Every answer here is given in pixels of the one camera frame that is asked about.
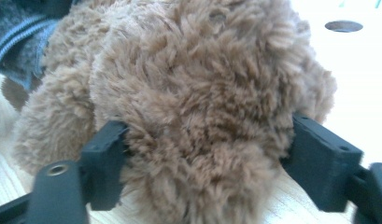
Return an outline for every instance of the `brown teddy bear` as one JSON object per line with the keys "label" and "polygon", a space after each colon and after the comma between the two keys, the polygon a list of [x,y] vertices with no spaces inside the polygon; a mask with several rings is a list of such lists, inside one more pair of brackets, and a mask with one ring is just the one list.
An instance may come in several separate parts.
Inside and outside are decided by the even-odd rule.
{"label": "brown teddy bear", "polygon": [[291,115],[323,121],[335,82],[287,0],[89,0],[46,50],[16,125],[34,174],[79,157],[109,120],[133,157],[123,195],[149,223],[255,223],[287,155]]}

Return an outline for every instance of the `fluffy fur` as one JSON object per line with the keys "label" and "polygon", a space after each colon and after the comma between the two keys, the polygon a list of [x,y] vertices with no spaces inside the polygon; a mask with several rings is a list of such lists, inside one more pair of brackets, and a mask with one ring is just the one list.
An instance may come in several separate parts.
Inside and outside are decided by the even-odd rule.
{"label": "fluffy fur", "polygon": [[17,124],[30,173],[108,120],[130,126],[123,168],[149,223],[254,223],[293,136],[323,121],[335,82],[285,0],[84,1],[50,39]]}

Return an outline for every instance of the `blue fabric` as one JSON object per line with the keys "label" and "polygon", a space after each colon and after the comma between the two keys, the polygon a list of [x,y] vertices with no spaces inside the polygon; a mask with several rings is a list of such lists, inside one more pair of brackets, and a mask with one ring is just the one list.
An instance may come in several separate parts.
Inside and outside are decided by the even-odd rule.
{"label": "blue fabric", "polygon": [[0,0],[0,73],[31,91],[43,76],[41,57],[59,19],[28,6],[27,0]]}
{"label": "blue fabric", "polygon": [[[20,24],[13,28],[13,32],[11,33],[14,33],[15,35],[5,35],[5,39],[0,41],[0,43],[5,43],[0,46],[0,74],[9,77],[13,81],[22,85],[27,91],[30,91],[32,88],[32,76],[38,78],[42,77],[43,69],[40,64],[40,56],[43,55],[43,48],[46,46],[48,38],[50,37],[48,34],[51,34],[56,23],[57,20],[48,18],[38,20],[37,22],[26,22],[26,28],[24,27],[24,24]],[[14,47],[38,32],[43,33],[43,38],[39,39],[38,46],[35,46],[34,55],[30,55],[34,56],[34,59],[29,59],[34,62],[33,68],[14,69],[12,66],[13,63],[8,63],[8,61],[12,61],[13,59],[12,57],[9,57],[9,55],[18,55],[17,51],[21,50],[19,48],[15,49]]]}

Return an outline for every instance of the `screw hole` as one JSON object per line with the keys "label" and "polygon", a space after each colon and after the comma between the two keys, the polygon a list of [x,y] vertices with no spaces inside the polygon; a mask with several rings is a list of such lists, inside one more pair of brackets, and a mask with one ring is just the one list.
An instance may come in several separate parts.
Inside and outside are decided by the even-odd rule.
{"label": "screw hole", "polygon": [[65,164],[59,164],[51,167],[48,169],[48,175],[54,176],[54,175],[61,175],[65,173],[68,170],[68,166]]}
{"label": "screw hole", "polygon": [[344,151],[349,151],[350,150],[350,148],[348,148],[348,147],[339,147],[339,148],[344,150]]}
{"label": "screw hole", "polygon": [[325,24],[325,28],[339,33],[352,33],[361,30],[363,26],[354,21],[330,21]]}

